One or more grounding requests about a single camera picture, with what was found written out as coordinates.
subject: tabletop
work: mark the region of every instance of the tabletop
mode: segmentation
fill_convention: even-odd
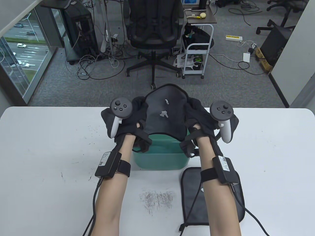
[[[184,5],[184,9],[190,9],[192,7],[196,7],[198,5]],[[190,11],[186,10],[184,11],[187,16],[190,16],[192,14],[195,14],[196,16],[199,16],[200,13],[204,11]],[[213,15],[211,8],[209,5],[206,5],[206,18],[204,19],[196,19],[196,18],[187,18],[187,21],[189,24],[215,24],[217,23],[215,16]]]
[[[101,107],[11,107],[0,118],[0,235],[78,236],[92,216],[95,170],[114,147]],[[307,109],[235,108],[231,143],[219,140],[240,175],[245,205],[267,232],[313,235],[315,118]],[[199,157],[187,167],[200,166]],[[132,162],[120,235],[179,236],[183,223],[176,171]],[[245,214],[242,236],[263,235]],[[209,235],[189,226],[185,235]]]

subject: black office chair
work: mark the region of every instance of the black office chair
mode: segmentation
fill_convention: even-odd
[[[289,14],[291,11],[293,11],[294,13],[300,12],[300,11],[304,11],[308,0],[269,0],[267,3],[275,3],[273,5],[271,5],[270,7],[267,8],[267,11],[270,11],[271,8],[273,7],[284,7],[286,9],[286,13],[284,14],[284,18],[281,22],[281,25],[279,25],[280,27],[284,27],[285,23],[288,20]],[[268,27],[257,27],[256,30],[256,34],[260,34],[261,30],[272,30],[271,26],[275,26],[277,25],[273,20],[269,19],[267,26]],[[295,25],[293,26],[289,26],[289,27],[284,27],[285,29],[294,29]]]
[[[160,65],[177,72],[181,77],[181,68],[161,61],[168,59],[170,52],[157,55],[154,50],[171,49],[180,39],[181,29],[184,24],[184,8],[181,0],[124,0],[123,17],[126,25],[127,38],[133,47],[152,50],[151,54],[138,53],[138,59],[146,58],[127,68],[126,76],[130,71],[146,66],[152,66],[152,89],[156,89],[154,83],[155,66]]]

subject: street lamp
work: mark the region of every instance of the street lamp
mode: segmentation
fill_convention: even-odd
[[[31,26],[31,28],[32,28],[32,30],[33,30],[33,32],[34,32],[34,35],[35,35],[35,37],[36,37],[36,39],[37,39],[37,42],[39,42],[39,40],[38,40],[38,38],[37,38],[37,35],[36,35],[36,32],[34,31],[33,26],[32,26],[32,24],[31,24],[31,22],[30,22],[30,20],[29,20],[29,17],[30,17],[31,15],[32,15],[32,13],[30,12],[30,13],[28,14],[28,16],[27,16],[26,18],[22,19],[22,20],[28,20],[28,23],[30,24],[30,26]]]

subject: forearm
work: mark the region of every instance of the forearm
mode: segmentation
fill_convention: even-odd
[[[135,136],[126,135],[120,149],[121,160],[130,162]],[[96,201],[96,222],[92,236],[118,235],[119,218],[128,177],[115,173],[111,179],[103,180]]]
[[[201,169],[213,167],[215,153],[209,137],[197,138]],[[241,230],[233,193],[228,185],[218,179],[203,183],[211,236],[240,236]]]

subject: white controller grip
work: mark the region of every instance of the white controller grip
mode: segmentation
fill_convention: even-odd
[[[219,127],[223,142],[229,143],[232,139],[231,123],[230,120],[219,121]]]
[[[111,138],[115,138],[115,136],[117,134],[118,126],[119,126],[119,124],[122,123],[122,120],[123,120],[122,118],[118,118],[117,116],[115,116],[112,130],[111,130]]]

